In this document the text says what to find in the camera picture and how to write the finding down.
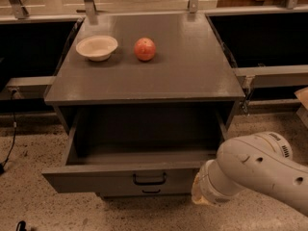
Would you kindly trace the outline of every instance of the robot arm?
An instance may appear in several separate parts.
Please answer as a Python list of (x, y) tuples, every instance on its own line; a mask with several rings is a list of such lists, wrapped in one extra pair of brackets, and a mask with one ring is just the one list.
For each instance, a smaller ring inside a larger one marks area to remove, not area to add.
[(308, 167), (292, 161), (292, 155), (288, 142), (273, 132), (230, 139), (200, 169), (199, 191), (221, 204), (249, 188), (308, 217)]

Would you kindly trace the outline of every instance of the terrazzo floor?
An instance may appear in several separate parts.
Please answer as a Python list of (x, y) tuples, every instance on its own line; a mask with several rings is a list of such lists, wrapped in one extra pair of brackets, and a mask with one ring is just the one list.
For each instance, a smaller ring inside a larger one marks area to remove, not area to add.
[[(18, 132), (6, 172), (0, 175), (0, 230), (308, 230), (308, 218), (259, 193), (245, 190), (222, 206), (196, 206), (184, 196), (103, 200), (95, 193), (56, 193), (41, 171), (60, 165), (67, 135), (53, 114), (18, 115)], [(284, 136), (294, 160), (308, 165), (308, 129), (296, 113), (237, 115), (229, 136), (271, 130)], [(0, 116), (0, 159), (12, 142), (12, 118)]]

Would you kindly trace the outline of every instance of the open drawer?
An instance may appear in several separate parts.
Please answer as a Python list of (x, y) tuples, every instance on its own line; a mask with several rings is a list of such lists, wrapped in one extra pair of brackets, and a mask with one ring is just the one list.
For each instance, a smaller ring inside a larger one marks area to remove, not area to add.
[(250, 100), (296, 99), (308, 85), (308, 12), (210, 14), (209, 22)]
[(81, 15), (0, 18), (0, 113), (52, 111), (43, 97), (83, 20)]
[(58, 193), (190, 193), (223, 130), (215, 107), (202, 102), (80, 107), (63, 166), (42, 174)]

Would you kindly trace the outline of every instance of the red apple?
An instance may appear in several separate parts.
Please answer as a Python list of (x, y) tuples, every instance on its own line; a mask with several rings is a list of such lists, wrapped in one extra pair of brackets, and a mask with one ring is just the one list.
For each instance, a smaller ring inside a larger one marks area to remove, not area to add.
[(134, 53), (141, 61), (149, 61), (154, 58), (156, 52), (155, 43), (150, 38), (140, 38), (135, 43)]

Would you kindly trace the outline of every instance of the bowl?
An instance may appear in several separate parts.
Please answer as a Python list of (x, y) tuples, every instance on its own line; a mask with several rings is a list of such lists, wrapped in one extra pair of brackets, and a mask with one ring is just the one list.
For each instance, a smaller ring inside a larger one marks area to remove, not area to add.
[(109, 59), (116, 48), (117, 41), (110, 36), (92, 36), (81, 40), (76, 45), (76, 50), (80, 55), (95, 62)]

